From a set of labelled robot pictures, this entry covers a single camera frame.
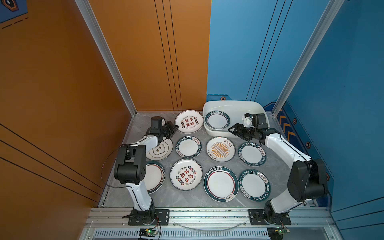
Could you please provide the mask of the red character plate back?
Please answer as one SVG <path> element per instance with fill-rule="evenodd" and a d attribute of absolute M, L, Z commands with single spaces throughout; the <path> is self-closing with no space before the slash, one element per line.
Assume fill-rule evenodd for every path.
<path fill-rule="evenodd" d="M 203 115 L 194 110 L 186 110 L 177 115 L 175 125 L 182 133 L 190 134 L 199 131 L 204 125 Z"/>

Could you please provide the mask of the green lettered rim plate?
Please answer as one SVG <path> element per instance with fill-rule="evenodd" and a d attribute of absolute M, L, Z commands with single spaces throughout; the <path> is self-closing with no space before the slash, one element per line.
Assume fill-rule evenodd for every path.
<path fill-rule="evenodd" d="M 180 157 L 193 159 L 201 153 L 202 143 L 194 136 L 184 136 L 177 141 L 175 150 Z"/>

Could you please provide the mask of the orange sunburst plate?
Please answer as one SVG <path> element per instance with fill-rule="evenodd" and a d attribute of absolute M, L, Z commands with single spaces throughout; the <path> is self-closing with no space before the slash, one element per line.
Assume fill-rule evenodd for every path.
<path fill-rule="evenodd" d="M 224 137 L 215 137 L 206 144 L 208 156 L 216 162 L 228 162 L 236 154 L 236 147 L 232 141 Z"/>

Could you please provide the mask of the white plastic bin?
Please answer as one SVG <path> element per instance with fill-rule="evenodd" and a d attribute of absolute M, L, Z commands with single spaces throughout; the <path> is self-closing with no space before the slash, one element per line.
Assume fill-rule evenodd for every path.
<path fill-rule="evenodd" d="M 230 125 L 222 130 L 215 130 L 210 127 L 205 122 L 205 117 L 208 112 L 211 111 L 222 111 L 226 113 L 230 119 Z M 243 124 L 242 117 L 246 114 L 265 114 L 266 111 L 264 108 L 256 102 L 250 101 L 209 101 L 204 104 L 203 107 L 203 117 L 204 117 L 204 127 L 206 132 L 212 137 L 225 137 L 225 138 L 237 138 L 237 136 L 231 134 L 228 129 L 234 124 Z"/>

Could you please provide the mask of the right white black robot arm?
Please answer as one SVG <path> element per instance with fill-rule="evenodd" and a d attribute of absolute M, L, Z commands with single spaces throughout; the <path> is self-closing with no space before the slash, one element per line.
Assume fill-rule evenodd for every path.
<path fill-rule="evenodd" d="M 245 141 L 252 139 L 274 151 L 290 168 L 287 189 L 267 201 L 261 214 L 254 215 L 266 223 L 281 224 L 289 212 L 300 204 L 328 194 L 326 166 L 323 160 L 313 159 L 289 143 L 279 131 L 270 128 L 266 114 L 245 114 L 242 124 L 236 123 L 228 131 Z"/>

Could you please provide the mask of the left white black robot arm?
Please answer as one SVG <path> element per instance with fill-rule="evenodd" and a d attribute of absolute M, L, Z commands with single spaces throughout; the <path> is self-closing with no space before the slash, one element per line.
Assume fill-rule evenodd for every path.
<path fill-rule="evenodd" d="M 118 148 L 114 178 L 128 189 L 134 207 L 127 216 L 134 223 L 151 224 L 156 217 L 153 199 L 148 194 L 144 178 L 146 176 L 146 154 L 157 147 L 164 138 L 171 139 L 179 126 L 162 117 L 152 117 L 151 127 L 137 142 Z"/>

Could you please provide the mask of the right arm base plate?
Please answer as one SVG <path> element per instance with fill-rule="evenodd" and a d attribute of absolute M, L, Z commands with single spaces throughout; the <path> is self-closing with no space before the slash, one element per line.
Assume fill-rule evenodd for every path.
<path fill-rule="evenodd" d="M 252 226 L 258 225 L 285 225 L 292 224 L 288 213 L 276 214 L 274 211 L 266 212 L 262 209 L 249 209 L 249 219 Z"/>

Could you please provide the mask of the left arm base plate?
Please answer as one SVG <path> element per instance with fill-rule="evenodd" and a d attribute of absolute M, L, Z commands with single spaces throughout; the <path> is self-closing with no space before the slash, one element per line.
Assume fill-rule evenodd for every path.
<path fill-rule="evenodd" d="M 155 209 L 154 217 L 140 216 L 139 214 L 134 215 L 133 211 L 131 214 L 133 215 L 129 221 L 129 226 L 150 226 L 158 224 L 160 222 L 161 226 L 167 226 L 170 220 L 170 210 L 169 209 Z"/>

